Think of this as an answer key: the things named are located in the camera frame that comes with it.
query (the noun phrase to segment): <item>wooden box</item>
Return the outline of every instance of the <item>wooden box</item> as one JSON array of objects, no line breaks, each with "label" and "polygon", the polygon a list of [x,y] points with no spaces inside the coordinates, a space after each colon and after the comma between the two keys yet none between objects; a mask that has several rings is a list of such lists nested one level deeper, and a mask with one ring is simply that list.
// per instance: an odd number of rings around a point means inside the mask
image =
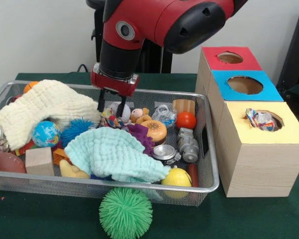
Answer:
[{"label": "wooden box", "polygon": [[264,71],[212,71],[207,97],[215,139],[225,101],[283,101]]},{"label": "wooden box", "polygon": [[[282,125],[262,131],[246,108],[273,113]],[[284,102],[226,102],[216,152],[227,197],[286,197],[299,173],[299,122]]]},{"label": "wooden box", "polygon": [[248,47],[203,47],[199,60],[196,93],[207,96],[214,71],[261,71]]}]

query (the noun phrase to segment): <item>orange ball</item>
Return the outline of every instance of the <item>orange ball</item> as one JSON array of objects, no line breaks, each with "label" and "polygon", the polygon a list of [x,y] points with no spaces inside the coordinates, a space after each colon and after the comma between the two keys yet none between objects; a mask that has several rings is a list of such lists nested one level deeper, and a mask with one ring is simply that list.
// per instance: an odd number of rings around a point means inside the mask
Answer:
[{"label": "orange ball", "polygon": [[194,129],[196,126],[196,117],[190,112],[182,112],[177,115],[176,126],[177,128]]},{"label": "orange ball", "polygon": [[23,93],[27,93],[29,90],[32,89],[33,86],[35,86],[38,83],[39,83],[38,81],[32,81],[29,84],[27,84],[23,90]]}]

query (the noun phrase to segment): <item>white wall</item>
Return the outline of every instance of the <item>white wall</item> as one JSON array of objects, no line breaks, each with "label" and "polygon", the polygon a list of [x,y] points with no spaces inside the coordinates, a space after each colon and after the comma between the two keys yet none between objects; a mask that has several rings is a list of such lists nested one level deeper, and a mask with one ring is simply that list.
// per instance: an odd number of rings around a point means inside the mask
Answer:
[{"label": "white wall", "polygon": [[0,86],[19,72],[71,72],[96,61],[85,0],[0,0]]},{"label": "white wall", "polygon": [[[0,86],[19,72],[71,72],[95,63],[94,11],[84,0],[0,0]],[[206,46],[249,46],[276,82],[299,0],[249,0]],[[200,47],[175,55],[172,72],[197,73]]]},{"label": "white wall", "polygon": [[[299,17],[299,0],[249,0],[204,46],[248,46],[277,83]],[[197,73],[201,46],[174,55],[172,72]]]}]

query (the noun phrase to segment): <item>mint green cloth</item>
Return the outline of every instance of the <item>mint green cloth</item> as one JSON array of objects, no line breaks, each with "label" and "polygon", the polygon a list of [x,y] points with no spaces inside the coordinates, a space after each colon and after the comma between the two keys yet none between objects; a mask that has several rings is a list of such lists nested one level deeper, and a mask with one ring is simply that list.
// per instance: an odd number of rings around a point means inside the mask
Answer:
[{"label": "mint green cloth", "polygon": [[144,146],[124,130],[102,127],[89,130],[69,142],[65,153],[87,174],[112,176],[120,182],[154,183],[165,178],[170,167],[146,154]]}]

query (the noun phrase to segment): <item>blue spiky ball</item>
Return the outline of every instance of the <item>blue spiky ball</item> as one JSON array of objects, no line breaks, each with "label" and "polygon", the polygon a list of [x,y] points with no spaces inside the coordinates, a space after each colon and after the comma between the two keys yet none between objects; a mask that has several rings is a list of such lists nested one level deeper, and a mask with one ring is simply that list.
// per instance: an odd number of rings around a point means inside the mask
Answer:
[{"label": "blue spiky ball", "polygon": [[92,128],[95,128],[92,121],[83,118],[71,121],[70,125],[61,133],[62,148],[65,148],[76,136]]},{"label": "blue spiky ball", "polygon": [[100,222],[112,239],[140,238],[152,222],[151,202],[139,190],[115,188],[101,202]]}]

